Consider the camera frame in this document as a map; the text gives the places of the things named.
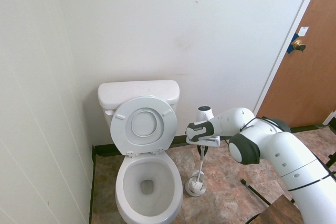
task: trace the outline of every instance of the white wall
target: white wall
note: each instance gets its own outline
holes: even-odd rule
[[[94,145],[111,143],[97,88],[176,80],[177,135],[196,109],[254,109],[302,0],[60,0]]]
[[[0,223],[88,223],[92,160],[58,0],[0,0]]]

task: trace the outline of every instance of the toilet seat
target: toilet seat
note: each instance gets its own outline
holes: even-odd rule
[[[160,153],[169,148],[177,130],[173,109],[164,100],[143,95],[121,104],[110,132],[122,155]]]

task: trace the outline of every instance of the toilet seat hinge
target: toilet seat hinge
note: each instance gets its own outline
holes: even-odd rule
[[[157,151],[152,152],[152,153],[155,154],[155,155],[158,155],[158,154],[160,154],[161,152],[163,152],[163,148],[158,148]]]
[[[137,157],[139,154],[138,153],[134,153],[133,152],[126,152],[126,154],[129,156],[129,157]]]

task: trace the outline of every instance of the door frame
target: door frame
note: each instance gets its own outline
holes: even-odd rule
[[[298,12],[297,12],[297,14],[295,16],[295,19],[294,19],[294,21],[293,21],[293,23],[292,23],[292,25],[291,25],[288,33],[287,33],[287,36],[286,36],[286,38],[285,38],[285,40],[284,40],[284,42],[282,44],[282,47],[281,47],[281,49],[279,51],[278,57],[277,57],[274,65],[273,65],[273,67],[271,69],[271,72],[268,75],[268,78],[267,78],[266,83],[265,83],[265,85],[264,85],[264,87],[262,89],[262,92],[261,92],[260,96],[259,96],[257,104],[255,105],[255,107],[253,109],[254,115],[257,115],[257,113],[258,113],[258,111],[259,111],[259,109],[260,109],[260,107],[261,107],[261,105],[262,105],[262,103],[264,101],[264,98],[265,98],[265,96],[266,96],[266,94],[267,94],[267,92],[269,90],[269,87],[271,86],[271,84],[273,82],[275,74],[277,73],[277,71],[278,71],[278,69],[280,67],[282,59],[284,58],[284,56],[286,54],[288,45],[290,44],[290,42],[291,42],[291,40],[292,40],[292,38],[293,38],[296,30],[297,30],[297,28],[298,28],[298,26],[299,26],[302,18],[303,18],[303,15],[306,12],[306,9],[307,9],[309,3],[310,3],[310,0],[302,0],[301,6],[300,6],[300,8],[299,8],[299,10],[298,10]]]

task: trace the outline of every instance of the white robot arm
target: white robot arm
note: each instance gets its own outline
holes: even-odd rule
[[[305,224],[336,223],[336,181],[284,122],[230,109],[208,121],[190,123],[187,141],[231,136],[229,150],[241,164],[268,160],[299,206]]]

